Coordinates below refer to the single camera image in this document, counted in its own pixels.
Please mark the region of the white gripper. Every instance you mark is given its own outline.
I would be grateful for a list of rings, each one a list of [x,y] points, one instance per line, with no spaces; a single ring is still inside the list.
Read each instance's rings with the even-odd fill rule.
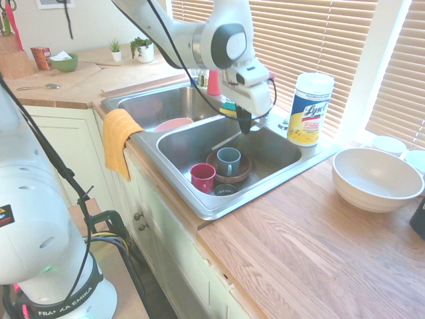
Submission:
[[[253,115],[263,115],[271,108],[270,89],[267,82],[254,86],[229,84],[220,80],[222,95],[233,101],[236,106],[236,116],[240,131],[250,133]]]

